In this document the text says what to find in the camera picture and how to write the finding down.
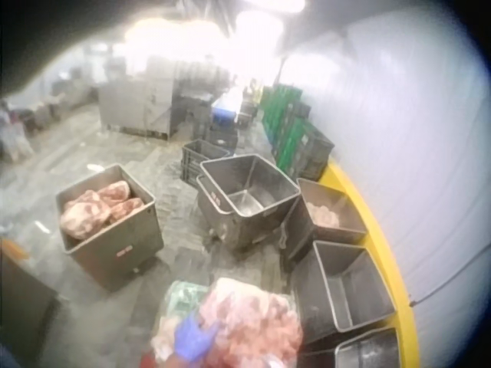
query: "metal equipment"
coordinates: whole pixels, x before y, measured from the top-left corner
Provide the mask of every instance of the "metal equipment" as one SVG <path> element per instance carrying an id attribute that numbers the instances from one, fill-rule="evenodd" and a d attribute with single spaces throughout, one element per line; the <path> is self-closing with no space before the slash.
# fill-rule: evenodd
<path id="1" fill-rule="evenodd" d="M 201 163 L 198 203 L 223 243 L 243 249 L 278 228 L 299 194 L 283 172 L 259 155 Z"/>
<path id="2" fill-rule="evenodd" d="M 81 180 L 56 195 L 60 216 L 66 202 L 78 198 L 88 189 L 97 191 L 120 180 L 129 184 L 132 196 L 142 199 L 145 206 L 140 211 L 103 228 L 82 242 L 60 231 L 64 252 L 101 286 L 110 290 L 121 286 L 130 272 L 163 248 L 155 197 L 119 164 Z"/>
<path id="3" fill-rule="evenodd" d="M 400 353 L 394 328 L 364 333 L 337 347 L 298 357 L 298 368 L 398 368 Z"/>
<path id="4" fill-rule="evenodd" d="M 292 288 L 305 344 L 356 330 L 395 313 L 370 254 L 353 245 L 314 241 L 312 250 L 292 273 Z"/>
<path id="5" fill-rule="evenodd" d="M 288 263 L 300 261 L 311 250 L 314 240 L 357 244 L 367 228 L 353 202 L 343 192 L 322 186 L 307 179 L 297 179 L 301 195 L 285 220 L 284 257 Z M 316 225 L 307 210 L 307 203 L 326 206 L 339 217 L 338 228 Z"/>
<path id="6" fill-rule="evenodd" d="M 226 157 L 229 152 L 214 146 L 204 140 L 194 140 L 183 146 L 183 160 L 181 161 L 181 179 L 197 188 L 196 177 L 201 173 L 199 164 L 208 159 Z"/>

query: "ground meat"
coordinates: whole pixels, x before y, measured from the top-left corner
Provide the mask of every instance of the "ground meat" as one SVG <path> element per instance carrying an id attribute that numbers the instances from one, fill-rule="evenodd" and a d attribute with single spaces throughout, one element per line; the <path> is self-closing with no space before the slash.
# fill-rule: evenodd
<path id="1" fill-rule="evenodd" d="M 267 367 L 274 356 L 288 366 L 302 342 L 297 314 L 283 297 L 253 285 L 220 278 L 199 309 L 203 327 L 220 322 L 209 367 Z"/>
<path id="2" fill-rule="evenodd" d="M 329 209 L 325 205 L 317 207 L 307 202 L 307 210 L 312 218 L 312 221 L 322 228 L 338 228 L 339 216 Z"/>
<path id="3" fill-rule="evenodd" d="M 96 203 L 101 200 L 100 196 L 93 190 L 87 190 L 84 194 L 82 194 L 77 199 L 73 201 L 66 202 L 63 206 L 63 210 L 67 211 L 70 207 L 73 207 L 75 203 L 79 202 L 88 202 L 88 203 Z"/>
<path id="4" fill-rule="evenodd" d="M 127 182 L 121 180 L 102 188 L 97 193 L 107 205 L 114 207 L 130 198 L 130 186 Z"/>
<path id="5" fill-rule="evenodd" d="M 141 199 L 128 199 L 127 201 L 124 201 L 119 205 L 115 205 L 112 209 L 110 209 L 109 221 L 111 224 L 114 224 L 115 222 L 131 215 L 140 207 L 143 207 L 143 201 Z"/>
<path id="6" fill-rule="evenodd" d="M 77 202 L 61 215 L 60 227 L 72 238 L 84 240 L 102 229 L 110 216 L 109 206 L 102 202 Z"/>

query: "blue nitrile glove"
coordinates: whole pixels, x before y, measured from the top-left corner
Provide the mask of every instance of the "blue nitrile glove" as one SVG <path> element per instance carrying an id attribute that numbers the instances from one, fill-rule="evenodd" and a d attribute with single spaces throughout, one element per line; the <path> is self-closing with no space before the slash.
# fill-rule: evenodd
<path id="1" fill-rule="evenodd" d="M 211 349 L 218 329 L 216 324 L 208 330 L 201 330 L 196 315 L 189 315 L 176 328 L 174 353 L 190 363 L 196 362 Z"/>

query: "white wall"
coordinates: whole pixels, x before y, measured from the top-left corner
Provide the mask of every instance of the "white wall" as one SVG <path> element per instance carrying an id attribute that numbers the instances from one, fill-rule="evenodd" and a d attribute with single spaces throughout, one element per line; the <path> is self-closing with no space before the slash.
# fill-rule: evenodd
<path id="1" fill-rule="evenodd" d="M 420 301 L 491 243 L 491 93 L 484 63 L 436 7 L 366 18 L 302 44 L 280 79 L 386 235 Z M 423 366 L 446 366 L 488 298 L 491 252 L 414 307 Z"/>
<path id="2" fill-rule="evenodd" d="M 11 94 L 7 100 L 19 107 L 28 107 L 42 102 L 51 94 L 51 84 L 58 79 L 60 72 L 68 72 L 72 67 L 85 66 L 84 49 L 81 44 L 76 45 L 55 58 L 22 90 Z"/>

